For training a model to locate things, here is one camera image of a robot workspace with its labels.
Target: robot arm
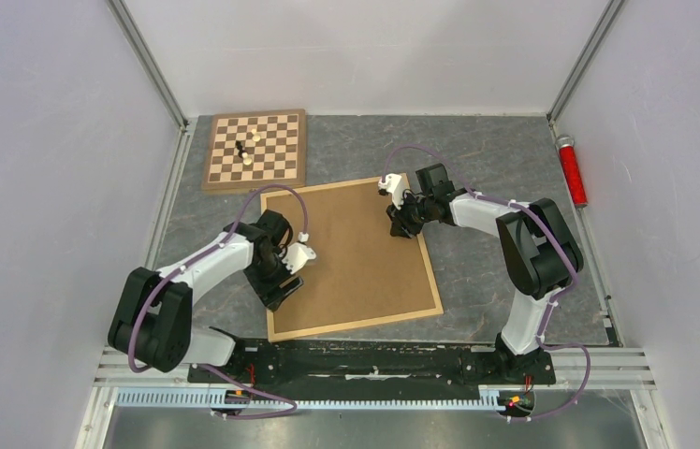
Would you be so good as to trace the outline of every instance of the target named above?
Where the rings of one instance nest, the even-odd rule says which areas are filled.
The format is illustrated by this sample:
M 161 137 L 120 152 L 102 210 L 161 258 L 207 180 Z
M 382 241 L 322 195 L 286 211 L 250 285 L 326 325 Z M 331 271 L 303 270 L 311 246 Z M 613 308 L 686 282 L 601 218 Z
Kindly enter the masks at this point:
M 229 227 L 194 254 L 220 244 Z M 198 260 L 192 267 L 185 267 L 184 263 L 194 254 L 157 271 L 136 268 L 124 285 L 110 326 L 109 345 L 127 352 L 142 304 L 164 277 L 179 270 L 181 273 L 172 278 L 154 300 L 153 307 L 159 305 L 158 313 L 149 313 L 141 325 L 136 358 L 163 372 L 181 363 L 223 366 L 231 357 L 235 341 L 216 329 L 193 328 L 193 305 L 230 274 L 243 270 L 265 307 L 277 310 L 303 285 L 301 277 L 295 274 L 316 258 L 314 251 L 304 244 L 307 236 L 301 234 L 300 241 L 290 244 L 292 234 L 284 216 L 267 210 L 254 224 L 240 223 L 220 250 Z M 288 236 L 287 241 L 282 243 L 285 236 Z
M 517 291 L 507 324 L 497 338 L 497 350 L 501 349 L 510 362 L 538 351 L 535 336 L 543 313 L 551 297 L 571 281 L 557 252 L 524 212 L 476 198 L 465 189 L 455 189 L 442 164 L 418 170 L 416 177 L 422 189 L 419 194 L 405 189 L 400 175 L 386 175 L 378 183 L 381 195 L 391 195 L 392 204 L 386 208 L 391 219 L 390 234 L 410 239 L 421 232 L 425 223 L 438 221 L 498 237 L 507 273 Z M 557 205 L 546 198 L 519 204 L 547 225 L 574 269 L 581 270 L 581 251 Z

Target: black bracket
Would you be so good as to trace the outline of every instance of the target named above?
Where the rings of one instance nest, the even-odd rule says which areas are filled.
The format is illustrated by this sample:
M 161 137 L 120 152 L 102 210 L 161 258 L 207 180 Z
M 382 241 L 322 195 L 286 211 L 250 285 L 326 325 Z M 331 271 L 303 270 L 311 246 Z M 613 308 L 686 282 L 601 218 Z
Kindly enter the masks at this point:
M 463 354 L 464 377 L 467 382 L 481 384 L 524 384 L 532 377 L 533 384 L 550 385 L 557 382 L 551 355 L 537 348 L 524 355 L 514 355 L 502 340 L 496 336 L 493 351 Z
M 140 308 L 160 281 L 156 272 L 146 268 L 136 268 L 129 274 L 110 325 L 108 344 L 111 347 L 127 353 Z M 135 358 L 168 372 L 180 364 L 190 346 L 193 290 L 184 282 L 169 283 L 157 295 L 152 307 L 158 304 L 159 313 L 148 313 L 140 325 Z
M 548 227 L 574 269 L 580 271 L 584 267 L 584 256 L 557 204 L 543 198 L 530 204 L 529 210 Z M 570 283 L 568 269 L 551 243 L 535 242 L 535 238 L 544 238 L 545 235 L 526 213 L 506 213 L 496 219 L 496 227 L 499 230 L 507 274 L 518 291 L 540 299 L 546 292 Z
M 281 303 L 303 285 L 303 279 L 293 276 L 282 262 L 285 250 L 280 245 L 287 234 L 284 246 L 293 238 L 292 226 L 282 214 L 265 210 L 256 223 L 240 223 L 236 232 L 254 244 L 254 258 L 242 272 L 262 304 L 271 311 L 278 310 Z
M 244 383 L 298 400 L 476 399 L 479 385 L 554 384 L 549 354 L 511 357 L 497 345 L 349 340 L 237 339 L 222 370 Z M 384 381 L 364 378 L 393 376 Z M 212 373 L 191 368 L 191 384 L 216 384 Z
M 446 225 L 455 225 L 449 203 L 466 193 L 465 189 L 455 189 L 449 180 L 443 164 L 435 164 L 416 172 L 422 192 L 415 194 L 405 191 L 399 209 L 394 205 L 386 208 L 386 215 L 391 220 L 389 234 L 392 237 L 412 239 L 422 231 L 425 223 L 438 221 Z

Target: black mounting plate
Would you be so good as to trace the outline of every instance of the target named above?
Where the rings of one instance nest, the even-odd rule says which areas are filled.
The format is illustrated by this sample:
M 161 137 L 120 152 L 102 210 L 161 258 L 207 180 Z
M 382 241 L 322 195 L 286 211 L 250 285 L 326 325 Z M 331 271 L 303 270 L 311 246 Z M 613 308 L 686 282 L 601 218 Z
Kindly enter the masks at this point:
M 495 372 L 493 348 L 469 343 L 341 340 L 238 340 L 223 370 L 272 394 L 298 400 L 479 399 L 479 385 L 523 385 L 524 376 Z M 548 353 L 540 356 L 533 384 L 554 384 Z M 384 381 L 365 379 L 376 373 Z M 191 368 L 191 384 L 224 381 Z

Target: chess piece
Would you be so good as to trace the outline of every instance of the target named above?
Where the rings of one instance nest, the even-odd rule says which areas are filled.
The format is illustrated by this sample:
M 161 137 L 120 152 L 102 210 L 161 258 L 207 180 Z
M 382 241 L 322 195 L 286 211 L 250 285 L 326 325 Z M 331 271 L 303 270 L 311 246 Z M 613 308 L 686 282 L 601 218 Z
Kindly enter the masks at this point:
M 248 152 L 242 147 L 242 142 L 239 140 L 234 142 L 234 148 L 237 149 L 237 155 L 242 158 L 242 164 L 244 166 L 249 166 L 254 162 L 254 160 L 251 158 L 251 154 L 248 154 Z

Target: metal frame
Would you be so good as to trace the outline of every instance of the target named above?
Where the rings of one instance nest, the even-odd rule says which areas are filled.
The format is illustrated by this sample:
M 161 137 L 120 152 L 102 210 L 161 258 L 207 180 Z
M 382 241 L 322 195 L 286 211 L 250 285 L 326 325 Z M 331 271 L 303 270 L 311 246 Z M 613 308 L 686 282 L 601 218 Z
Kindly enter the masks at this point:
M 165 235 L 168 217 L 171 214 L 174 199 L 177 194 L 179 180 L 182 176 L 184 161 L 190 149 L 196 122 L 188 122 L 182 114 L 182 110 L 174 98 L 173 93 L 168 88 L 163 75 L 160 73 L 154 58 L 146 46 L 132 16 L 123 0 L 107 0 L 110 9 L 116 16 L 116 20 L 124 30 L 130 44 L 138 56 L 141 64 L 152 80 L 158 93 L 168 109 L 171 118 L 180 127 L 181 134 L 174 154 L 172 167 L 168 174 L 168 182 L 163 198 L 161 200 L 160 211 L 155 222 L 154 231 L 151 237 L 149 251 L 146 257 L 146 266 L 152 267 L 159 252 L 162 237 Z M 571 70 L 567 80 L 563 84 L 557 99 L 551 107 L 547 117 L 554 133 L 554 121 L 560 116 L 567 105 L 571 95 L 577 87 L 579 80 L 584 75 L 590 64 L 591 58 L 598 51 L 600 44 L 611 27 L 612 22 L 617 17 L 624 0 L 610 0 L 605 7 L 601 18 L 588 39 L 584 49 L 579 55 Z M 589 224 L 584 210 L 574 210 L 576 223 L 579 229 L 581 246 L 588 261 L 588 268 L 591 270 L 596 291 L 601 300 L 602 311 L 607 314 L 605 324 L 612 327 L 618 341 L 622 334 L 616 328 L 617 318 L 615 304 L 608 294 L 609 288 L 604 273 L 597 263 L 597 250 L 594 240 L 589 230 Z M 656 385 L 648 365 L 648 361 L 641 349 L 622 347 L 591 347 L 592 370 L 590 381 L 587 385 L 589 390 L 619 389 L 631 391 L 632 400 L 636 407 L 636 415 L 643 436 L 649 449 L 668 449 L 673 447 L 667 439 L 664 426 L 661 420 L 661 404 L 656 395 Z M 480 351 L 488 351 L 487 346 L 480 346 Z M 575 350 L 562 350 L 552 354 L 555 365 L 557 383 L 554 385 L 536 385 L 535 389 L 541 390 L 573 390 L 578 388 L 584 373 L 585 359 L 582 354 Z M 88 401 L 86 414 L 83 417 L 80 433 L 77 438 L 76 447 L 95 449 L 101 448 L 108 436 L 109 423 L 113 410 L 117 406 L 117 399 L 127 398 L 127 394 L 138 391 L 156 391 L 168 395 L 179 395 L 178 397 L 188 397 L 193 399 L 196 392 L 222 391 L 232 389 L 229 384 L 189 384 L 187 382 L 187 365 L 181 365 L 168 373 L 156 370 L 149 370 L 141 374 L 133 373 L 126 364 L 126 355 L 121 354 L 112 348 L 107 347 L 102 355 L 99 368 L 97 369 L 91 396 Z M 492 394 L 498 390 L 516 390 L 513 385 L 481 385 L 480 397 Z M 319 403 L 313 404 L 315 408 L 321 409 L 342 409 L 348 407 L 347 403 Z M 381 407 L 381 404 L 354 403 L 351 406 L 361 408 Z M 168 404 L 169 407 L 178 407 L 180 404 Z M 189 402 L 184 402 L 183 407 L 192 406 Z M 414 404 L 403 403 L 398 407 L 415 407 L 431 409 L 452 409 L 458 407 L 453 403 L 431 403 Z M 461 404 L 460 407 L 475 407 L 475 404 Z
M 163 236 L 166 235 L 166 229 L 168 229 L 168 218 L 171 216 L 171 211 L 174 207 L 174 199 L 176 199 L 176 194 L 179 191 L 179 182 L 182 179 L 184 162 L 187 160 L 187 154 L 190 152 L 190 143 L 193 140 L 193 133 L 196 131 L 197 124 L 198 118 L 190 121 L 187 127 L 179 134 L 177 148 L 171 163 L 171 170 L 168 173 L 168 180 L 166 181 L 166 190 L 163 193 L 160 209 L 154 221 L 152 238 L 149 242 L 149 250 L 146 253 L 144 262 L 144 267 L 146 268 L 151 269 L 154 267 L 157 256 L 160 253 L 160 244 L 163 242 Z
M 565 106 L 567 106 L 568 100 L 570 100 L 571 95 L 576 90 L 578 82 L 581 80 L 581 77 L 584 76 L 584 72 L 587 71 L 590 60 L 592 60 L 592 57 L 595 56 L 595 53 L 598 51 L 612 22 L 618 17 L 623 3 L 625 3 L 625 0 L 609 0 L 609 3 L 606 4 L 604 12 L 595 24 L 595 28 L 592 29 L 592 34 L 590 34 L 587 43 L 578 55 L 578 59 L 576 59 L 571 73 L 562 85 L 557 99 L 554 100 L 554 104 L 551 105 L 551 109 L 548 111 L 547 117 L 550 122 L 556 121 L 562 114 Z
M 236 388 L 201 386 L 196 388 L 119 388 L 116 405 L 120 407 L 166 407 L 183 409 L 288 409 L 289 404 L 274 400 L 248 403 L 230 402 L 226 394 Z M 299 410 L 475 410 L 499 412 L 498 390 L 481 389 L 479 399 L 445 400 L 299 400 Z
M 163 103 L 166 105 L 171 119 L 179 126 L 181 131 L 184 131 L 185 126 L 187 126 L 187 117 L 184 116 L 182 109 L 179 107 L 179 103 L 176 101 L 176 97 L 171 91 L 171 88 L 168 87 L 166 78 L 163 77 L 160 67 L 152 57 L 152 52 L 149 51 L 146 41 L 143 40 L 143 35 L 135 24 L 132 14 L 130 14 L 124 0 L 106 0 L 106 2 L 113 16 L 116 18 L 116 22 L 119 23 L 122 31 L 124 31 L 124 35 L 138 57 L 140 64 L 143 66 L 146 74 L 149 75 L 154 89 L 157 90 L 160 97 L 163 99 Z

